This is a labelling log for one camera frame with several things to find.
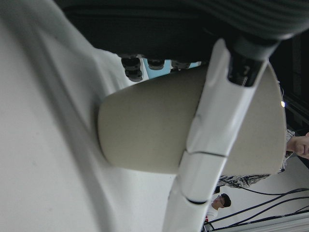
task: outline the wall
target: wall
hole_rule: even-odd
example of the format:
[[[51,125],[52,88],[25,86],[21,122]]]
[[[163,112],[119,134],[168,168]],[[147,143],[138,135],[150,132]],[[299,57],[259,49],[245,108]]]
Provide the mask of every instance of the wall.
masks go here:
[[[285,172],[281,174],[273,175],[267,179],[261,180],[255,185],[252,185],[249,189],[259,191],[259,192],[265,192],[265,193],[284,193],[284,192],[291,191],[295,188],[308,188],[309,187],[309,178],[308,178],[309,169],[298,159],[298,157],[295,157],[295,156],[288,159],[287,164],[288,165],[286,166]],[[232,213],[249,208],[251,206],[255,206],[259,203],[263,203],[265,201],[268,201],[276,197],[276,196],[260,195],[260,194],[245,191],[243,189],[230,188],[230,187],[221,187],[220,193],[228,194],[232,200],[232,205],[229,208],[219,209],[218,218],[230,215]],[[213,226],[215,228],[228,226],[238,221],[241,221],[243,219],[246,219],[248,217],[251,217],[254,214],[276,203],[279,203],[281,201],[284,201],[290,198],[303,197],[303,196],[309,196],[309,191],[289,194],[274,202],[268,203],[256,209],[247,211],[239,215],[235,215],[231,218],[227,218],[222,221],[218,221],[214,223]],[[251,221],[270,217],[270,216],[290,214],[307,205],[309,205],[309,199],[301,199],[301,200],[286,202],[286,203],[278,205],[258,215],[255,218],[252,218]]]

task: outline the white surface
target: white surface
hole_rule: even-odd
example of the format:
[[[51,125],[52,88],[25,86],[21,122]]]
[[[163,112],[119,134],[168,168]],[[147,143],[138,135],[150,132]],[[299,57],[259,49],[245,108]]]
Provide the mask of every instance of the white surface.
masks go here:
[[[210,201],[207,195],[212,195],[225,162],[226,157],[184,152],[179,167],[182,194],[194,202]]]
[[[96,133],[131,85],[49,0],[0,2],[0,231],[160,231],[171,175],[110,166]]]
[[[163,232],[199,232],[205,220],[209,202],[193,204],[187,200],[180,189],[178,177],[175,178],[169,203],[166,209]]]

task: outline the cable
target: cable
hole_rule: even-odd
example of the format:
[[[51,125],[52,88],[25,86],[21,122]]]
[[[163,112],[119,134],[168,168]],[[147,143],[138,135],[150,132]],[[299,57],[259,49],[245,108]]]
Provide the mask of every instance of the cable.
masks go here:
[[[297,213],[297,212],[299,212],[300,210],[305,209],[305,208],[307,208],[307,207],[309,207],[309,205],[307,205],[307,206],[305,206],[305,207],[303,207],[303,208],[301,208],[301,209],[299,209],[299,210],[296,210],[294,213]]]
[[[220,180],[222,182],[225,182],[225,183],[228,183],[230,185],[233,185],[234,187],[237,187],[239,189],[244,189],[244,190],[247,190],[249,192],[254,192],[254,193],[258,193],[258,194],[262,194],[262,195],[269,195],[269,196],[280,196],[280,195],[283,195],[284,193],[264,193],[264,192],[257,192],[257,191],[253,191],[253,190],[250,190],[250,189],[247,189],[247,188],[244,188],[244,187],[241,187],[239,185],[235,185],[231,182],[228,182],[228,181],[225,181],[225,180]]]
[[[308,191],[308,190],[309,190],[309,188],[297,188],[297,189],[291,190],[291,191],[289,191],[289,192],[283,193],[282,195],[280,195],[280,196],[278,196],[278,197],[275,197],[275,198],[272,199],[272,200],[266,201],[266,202],[264,202],[264,203],[258,204],[258,205],[256,205],[256,206],[252,206],[252,207],[247,208],[247,209],[244,209],[244,210],[240,210],[240,211],[238,211],[238,212],[236,212],[236,213],[233,213],[233,214],[230,214],[230,215],[228,215],[228,216],[215,219],[215,220],[211,221],[211,223],[214,223],[214,222],[217,222],[217,221],[221,221],[221,220],[226,219],[226,218],[230,218],[230,217],[232,217],[232,216],[235,216],[235,215],[237,215],[237,214],[241,214],[241,213],[246,212],[246,211],[249,211],[249,210],[251,210],[251,209],[255,209],[255,208],[260,207],[260,206],[262,206],[262,205],[264,205],[264,204],[273,202],[273,201],[275,201],[275,200],[277,200],[277,199],[279,199],[279,198],[281,198],[281,197],[284,197],[284,196],[286,196],[286,195],[288,195],[288,194],[296,193],[296,192],[303,192],[303,191]]]
[[[285,201],[282,201],[282,202],[279,202],[279,203],[277,203],[277,204],[274,204],[273,206],[271,206],[271,207],[269,207],[269,208],[267,208],[267,209],[262,210],[261,212],[259,212],[259,213],[255,214],[255,215],[253,215],[252,217],[249,217],[249,218],[247,218],[247,219],[245,219],[245,220],[242,220],[242,221],[239,221],[239,222],[237,222],[237,223],[234,223],[234,224],[232,224],[232,225],[230,225],[230,226],[238,225],[238,224],[240,224],[240,223],[243,223],[243,222],[245,222],[245,221],[248,221],[248,220],[250,220],[251,218],[254,218],[254,217],[258,216],[258,215],[262,214],[263,212],[265,212],[265,211],[267,211],[267,210],[269,210],[269,209],[271,209],[271,208],[273,208],[273,207],[276,207],[276,206],[279,205],[279,204],[282,204],[282,203],[285,203],[285,202],[289,202],[289,201],[299,200],[299,199],[306,199],[306,198],[309,198],[309,197],[296,197],[296,198],[287,199],[287,200],[285,200]]]

